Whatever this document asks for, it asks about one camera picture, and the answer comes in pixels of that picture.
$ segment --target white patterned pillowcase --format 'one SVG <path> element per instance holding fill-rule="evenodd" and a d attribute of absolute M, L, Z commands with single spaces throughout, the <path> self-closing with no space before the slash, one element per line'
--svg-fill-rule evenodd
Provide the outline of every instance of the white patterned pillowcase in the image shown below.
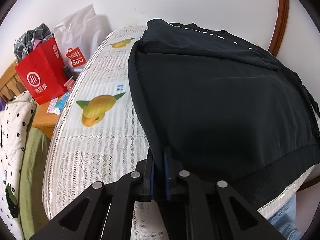
<path fill-rule="evenodd" d="M 36 105 L 29 92 L 7 103 L 0 113 L 0 216 L 13 236 L 24 239 L 19 218 L 19 182 L 27 127 Z"/>

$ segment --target white paper bag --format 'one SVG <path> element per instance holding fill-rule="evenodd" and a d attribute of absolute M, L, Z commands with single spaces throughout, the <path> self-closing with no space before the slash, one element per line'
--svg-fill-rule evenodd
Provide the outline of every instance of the white paper bag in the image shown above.
<path fill-rule="evenodd" d="M 92 4 L 62 19 L 53 33 L 64 63 L 76 76 L 106 37 Z"/>

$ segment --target black sweatshirt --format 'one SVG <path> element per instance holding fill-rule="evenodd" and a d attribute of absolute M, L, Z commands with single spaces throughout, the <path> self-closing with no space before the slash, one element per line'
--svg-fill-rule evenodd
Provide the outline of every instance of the black sweatshirt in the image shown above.
<path fill-rule="evenodd" d="M 319 108 L 296 73 L 226 31 L 147 25 L 128 72 L 160 172 L 169 146 L 185 170 L 259 208 L 319 162 Z"/>

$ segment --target white lace sheet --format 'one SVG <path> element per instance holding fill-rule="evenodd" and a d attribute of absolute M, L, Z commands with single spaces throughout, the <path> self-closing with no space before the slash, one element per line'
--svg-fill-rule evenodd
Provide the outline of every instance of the white lace sheet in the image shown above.
<path fill-rule="evenodd" d="M 133 171 L 147 157 L 148 141 L 133 108 L 128 83 L 128 57 L 134 42 L 146 26 L 124 28 L 111 33 L 88 61 L 63 108 L 50 145 L 43 183 L 43 204 L 52 219 L 90 184 L 110 183 Z M 135 38 L 123 47 L 112 44 Z M 77 100 L 115 95 L 123 86 L 125 96 L 118 100 L 103 120 L 92 127 L 81 124 Z M 311 168 L 284 192 L 258 211 L 269 218 L 295 193 Z M 168 239 L 156 203 L 135 203 L 131 239 Z"/>

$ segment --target green blanket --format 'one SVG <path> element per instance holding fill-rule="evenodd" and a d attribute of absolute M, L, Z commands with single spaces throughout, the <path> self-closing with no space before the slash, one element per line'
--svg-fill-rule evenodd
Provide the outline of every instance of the green blanket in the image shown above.
<path fill-rule="evenodd" d="M 30 128 L 22 162 L 19 194 L 21 225 L 26 240 L 49 221 L 42 204 L 42 182 L 49 145 L 50 139 L 47 136 L 36 128 Z"/>

